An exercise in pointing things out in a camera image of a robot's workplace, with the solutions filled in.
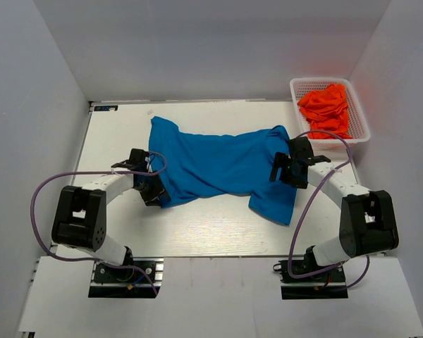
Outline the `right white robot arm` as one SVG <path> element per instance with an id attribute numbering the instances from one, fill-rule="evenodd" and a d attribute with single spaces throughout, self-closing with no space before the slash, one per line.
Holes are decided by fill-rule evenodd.
<path id="1" fill-rule="evenodd" d="M 306 136 L 288 141 L 288 153 L 276 153 L 270 179 L 297 189 L 315 188 L 324 193 L 341 211 L 338 235 L 306 250 L 302 265 L 287 272 L 294 280 L 319 281 L 330 270 L 352 258 L 390 251 L 398 247 L 399 234 L 391 195 L 370 190 L 353 182 L 342 172 L 342 165 L 314 154 Z"/>

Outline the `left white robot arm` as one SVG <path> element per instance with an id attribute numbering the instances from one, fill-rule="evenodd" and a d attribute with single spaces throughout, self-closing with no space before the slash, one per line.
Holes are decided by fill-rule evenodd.
<path id="1" fill-rule="evenodd" d="M 161 181 L 167 169 L 165 156 L 155 151 L 132 149 L 128 159 L 96 172 L 95 180 L 83 186 L 65 186 L 51 231 L 52 241 L 83 251 L 96 262 L 111 265 L 120 281 L 135 272 L 130 249 L 107 234 L 107 206 L 127 191 L 139 192 L 146 206 L 162 206 L 171 200 Z"/>

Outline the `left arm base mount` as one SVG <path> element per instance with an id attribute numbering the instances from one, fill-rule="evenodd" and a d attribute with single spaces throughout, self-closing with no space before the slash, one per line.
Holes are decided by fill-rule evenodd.
<path id="1" fill-rule="evenodd" d="M 161 289 L 164 260 L 162 258 L 134 258 L 134 266 L 150 278 L 156 291 Z M 155 299 L 148 279 L 139 270 L 112 269 L 104 264 L 94 265 L 88 297 L 91 299 Z"/>

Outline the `blue t shirt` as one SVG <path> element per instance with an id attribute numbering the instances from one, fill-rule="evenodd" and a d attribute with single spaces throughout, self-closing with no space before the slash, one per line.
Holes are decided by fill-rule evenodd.
<path id="1" fill-rule="evenodd" d="M 276 153 L 288 153 L 288 132 L 282 125 L 232 135 L 181 132 L 170 120 L 154 117 L 149 150 L 157 153 L 152 169 L 169 198 L 164 208 L 222 194 L 248 196 L 248 206 L 272 222 L 289 225 L 297 190 L 270 181 Z"/>

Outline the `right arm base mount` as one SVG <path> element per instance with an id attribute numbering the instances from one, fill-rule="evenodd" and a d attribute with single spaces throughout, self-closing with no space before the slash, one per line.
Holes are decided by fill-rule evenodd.
<path id="1" fill-rule="evenodd" d="M 294 279 L 288 274 L 288 261 L 273 265 L 273 271 L 281 277 L 281 298 L 283 300 L 347 299 L 345 273 L 336 268 L 320 275 Z"/>

